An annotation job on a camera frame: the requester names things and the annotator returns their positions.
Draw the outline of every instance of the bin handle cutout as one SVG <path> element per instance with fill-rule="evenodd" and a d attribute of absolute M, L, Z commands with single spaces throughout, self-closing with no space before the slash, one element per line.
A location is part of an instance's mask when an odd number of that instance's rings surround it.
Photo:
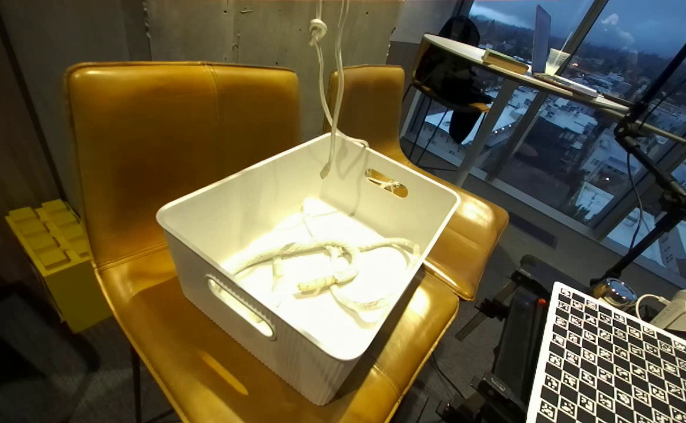
<path fill-rule="evenodd" d="M 271 324 L 259 311 L 254 311 L 246 300 L 232 294 L 224 285 L 220 285 L 213 276 L 206 276 L 206 287 L 224 309 L 240 316 L 261 336 L 274 338 Z"/>
<path fill-rule="evenodd" d="M 382 191 L 387 191 L 387 193 L 392 193 L 392 195 L 396 195 L 396 198 L 409 198 L 409 189 L 401 184 L 401 182 L 396 182 L 396 179 L 389 179 L 387 173 L 382 173 L 382 172 L 377 172 L 377 169 L 365 169 L 363 172 L 363 177 L 372 184 L 372 185 L 377 185 L 377 189 L 382 189 Z"/>

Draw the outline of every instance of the small yellow object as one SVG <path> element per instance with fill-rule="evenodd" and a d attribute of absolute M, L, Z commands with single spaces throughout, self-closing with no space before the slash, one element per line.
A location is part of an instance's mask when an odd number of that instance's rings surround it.
<path fill-rule="evenodd" d="M 6 224 L 69 332 L 84 332 L 111 316 L 93 277 L 84 225 L 64 199 L 12 210 Z"/>

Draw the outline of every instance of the black stand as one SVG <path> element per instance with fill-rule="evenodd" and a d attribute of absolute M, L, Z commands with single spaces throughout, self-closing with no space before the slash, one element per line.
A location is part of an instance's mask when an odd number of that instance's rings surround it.
<path fill-rule="evenodd" d="M 618 143 L 633 156 L 654 184 L 664 191 L 660 198 L 661 216 L 654 222 L 654 227 L 639 239 L 613 269 L 602 277 L 592 280 L 594 296 L 611 294 L 611 280 L 618 280 L 623 270 L 641 256 L 660 234 L 668 233 L 686 216 L 686 189 L 680 189 L 672 177 L 664 177 L 653 160 L 639 148 L 637 138 L 641 137 L 641 117 L 649 111 L 649 103 L 661 91 L 664 83 L 686 59 L 686 44 L 677 51 L 668 65 L 653 79 L 653 84 L 641 93 L 641 99 L 630 109 L 630 113 L 618 122 L 616 138 Z"/>

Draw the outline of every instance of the white plastic bin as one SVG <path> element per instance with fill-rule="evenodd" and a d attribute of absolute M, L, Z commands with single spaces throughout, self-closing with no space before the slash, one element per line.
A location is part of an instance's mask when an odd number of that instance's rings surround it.
<path fill-rule="evenodd" d="M 158 222 L 186 299 L 303 397 L 327 404 L 456 207 L 449 189 L 324 133 L 165 204 Z M 296 252 L 315 242 L 327 247 Z M 246 269 L 271 252 L 283 258 Z M 338 285 L 307 287 L 330 276 Z"/>

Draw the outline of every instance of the sky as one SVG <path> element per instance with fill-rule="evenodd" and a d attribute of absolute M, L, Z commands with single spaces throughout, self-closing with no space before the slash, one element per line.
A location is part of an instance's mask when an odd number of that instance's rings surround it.
<path fill-rule="evenodd" d="M 530 28 L 536 5 L 473 0 L 471 14 Z M 539 0 L 539 5 L 551 14 L 551 34 L 569 35 L 592 0 Z M 686 44 L 686 0 L 609 0 L 590 41 L 668 59 Z"/>

